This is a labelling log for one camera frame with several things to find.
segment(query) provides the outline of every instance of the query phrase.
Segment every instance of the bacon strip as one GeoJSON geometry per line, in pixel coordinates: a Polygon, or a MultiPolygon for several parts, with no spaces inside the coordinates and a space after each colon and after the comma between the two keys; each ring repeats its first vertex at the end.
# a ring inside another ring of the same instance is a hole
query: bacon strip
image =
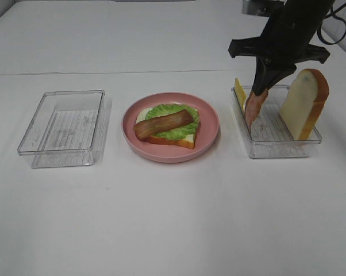
{"type": "Polygon", "coordinates": [[[179,128],[193,121],[194,119],[190,112],[183,109],[173,114],[140,121],[134,125],[133,130],[140,141],[146,141],[150,135],[163,131],[170,131],[171,129],[179,128]]]}
{"type": "Polygon", "coordinates": [[[256,119],[257,115],[260,113],[261,106],[268,96],[268,90],[265,89],[261,95],[256,96],[253,91],[251,91],[244,110],[244,118],[248,129],[251,131],[252,122],[256,119]]]}

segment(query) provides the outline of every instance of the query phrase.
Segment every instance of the white table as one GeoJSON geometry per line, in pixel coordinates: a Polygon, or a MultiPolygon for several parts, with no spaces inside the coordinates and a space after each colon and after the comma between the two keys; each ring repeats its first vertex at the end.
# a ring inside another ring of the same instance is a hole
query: white table
{"type": "Polygon", "coordinates": [[[252,71],[0,76],[0,275],[346,275],[346,68],[323,72],[324,141],[278,160],[247,157],[233,117],[234,78],[252,71]],[[42,94],[79,89],[113,100],[103,161],[31,169],[16,149],[42,94]],[[216,109],[207,153],[160,164],[129,148],[124,111],[162,91],[216,109]]]}
{"type": "MultiPolygon", "coordinates": [[[[18,2],[0,19],[0,75],[254,70],[253,58],[233,60],[227,50],[231,39],[259,36],[267,18],[241,14],[241,5],[240,0],[18,2]]],[[[327,49],[326,66],[346,67],[339,46],[327,49]]]]}

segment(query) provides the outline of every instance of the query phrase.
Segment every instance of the pink plate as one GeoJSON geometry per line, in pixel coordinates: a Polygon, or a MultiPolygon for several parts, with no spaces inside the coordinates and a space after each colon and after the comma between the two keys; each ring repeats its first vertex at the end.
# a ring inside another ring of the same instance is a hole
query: pink plate
{"type": "Polygon", "coordinates": [[[213,144],[219,131],[219,118],[212,106],[198,97],[183,93],[160,93],[142,98],[130,106],[124,114],[122,129],[127,142],[135,153],[156,162],[178,163],[196,158],[213,144]],[[186,104],[198,109],[201,123],[196,135],[195,148],[156,145],[138,140],[134,134],[133,126],[139,112],[158,104],[173,103],[186,104]]]}

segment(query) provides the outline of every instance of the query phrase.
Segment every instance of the cable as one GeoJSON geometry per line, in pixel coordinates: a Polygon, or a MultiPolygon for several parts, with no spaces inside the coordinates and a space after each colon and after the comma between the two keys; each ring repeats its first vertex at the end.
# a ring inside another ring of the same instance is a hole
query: cable
{"type": "Polygon", "coordinates": [[[346,20],[336,15],[337,12],[340,12],[340,11],[343,10],[345,7],[346,7],[346,3],[344,3],[343,5],[341,5],[340,7],[338,7],[336,10],[334,10],[333,7],[331,7],[330,13],[329,13],[328,15],[326,15],[325,18],[324,18],[324,19],[326,19],[326,18],[329,18],[329,17],[333,17],[334,19],[343,22],[343,24],[344,24],[344,26],[345,26],[345,31],[344,31],[342,37],[341,37],[338,41],[333,42],[333,43],[326,41],[326,40],[323,38],[322,34],[321,34],[321,27],[322,27],[322,23],[321,23],[320,26],[319,26],[318,29],[317,29],[317,36],[318,36],[318,39],[320,39],[322,43],[324,43],[324,44],[326,44],[326,45],[335,45],[335,44],[341,42],[341,41],[345,38],[345,36],[346,36],[346,20]]]}

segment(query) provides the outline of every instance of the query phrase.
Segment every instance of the bread slice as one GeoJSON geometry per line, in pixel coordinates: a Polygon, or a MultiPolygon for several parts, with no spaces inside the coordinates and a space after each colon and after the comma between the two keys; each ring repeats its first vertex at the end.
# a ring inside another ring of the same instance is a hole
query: bread slice
{"type": "MultiPolygon", "coordinates": [[[[152,110],[153,108],[145,108],[139,112],[136,118],[136,124],[142,120],[145,120],[146,114],[152,110]]],[[[151,135],[147,138],[147,142],[151,144],[159,144],[159,145],[178,145],[180,147],[193,149],[195,147],[195,138],[196,134],[188,134],[184,139],[181,140],[167,140],[163,137],[157,137],[151,135]]]]}
{"type": "Polygon", "coordinates": [[[297,75],[279,111],[294,140],[308,139],[328,95],[328,82],[319,70],[304,69],[297,75]]]}

